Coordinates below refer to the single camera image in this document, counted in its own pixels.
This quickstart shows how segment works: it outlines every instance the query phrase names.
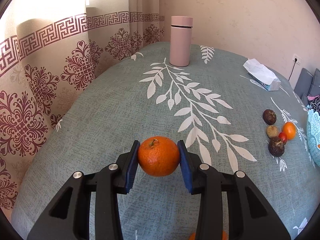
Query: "patterned curtain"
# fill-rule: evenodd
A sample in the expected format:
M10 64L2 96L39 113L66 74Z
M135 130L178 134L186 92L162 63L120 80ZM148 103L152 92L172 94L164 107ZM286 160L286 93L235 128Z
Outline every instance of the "patterned curtain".
M0 19L0 206L79 94L162 40L159 0L13 0Z

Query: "pink water bottle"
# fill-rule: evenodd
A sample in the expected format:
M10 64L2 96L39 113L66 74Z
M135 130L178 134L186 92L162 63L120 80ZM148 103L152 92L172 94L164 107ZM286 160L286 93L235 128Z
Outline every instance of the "pink water bottle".
M171 17L170 64L177 67L189 65L193 18Z

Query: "small orange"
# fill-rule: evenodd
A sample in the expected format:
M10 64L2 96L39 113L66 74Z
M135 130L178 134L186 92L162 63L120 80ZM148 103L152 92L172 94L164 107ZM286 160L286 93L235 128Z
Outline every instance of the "small orange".
M167 176L177 168L180 153L174 141L153 136L140 145L138 161L145 173L155 177Z
M225 231L222 231L222 240L228 240L229 236ZM196 233L193 233L190 237L189 240L195 240L196 239Z
M296 136L296 127L292 122L286 122L282 131L287 135L288 140L292 140Z

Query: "bottle lid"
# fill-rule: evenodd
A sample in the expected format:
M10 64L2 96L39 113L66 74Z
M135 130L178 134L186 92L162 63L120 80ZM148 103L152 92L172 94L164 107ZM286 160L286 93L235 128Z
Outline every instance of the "bottle lid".
M171 16L171 25L193 27L193 18L187 16Z

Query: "silver pin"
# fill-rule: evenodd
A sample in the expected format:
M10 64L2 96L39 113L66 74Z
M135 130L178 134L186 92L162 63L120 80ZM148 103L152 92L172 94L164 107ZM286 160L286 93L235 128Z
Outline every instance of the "silver pin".
M206 163L202 163L202 164L200 164L200 169L205 171L205 170L209 169L209 165Z
M239 178L243 178L245 176L245 173L243 171L237 171L236 175Z
M112 163L112 164L109 165L109 170L114 171L116 169L118 169L118 165L117 164Z
M81 171L76 171L76 172L73 174L73 177L74 177L75 179L79 179L79 178L81 178L81 176L82 176Z

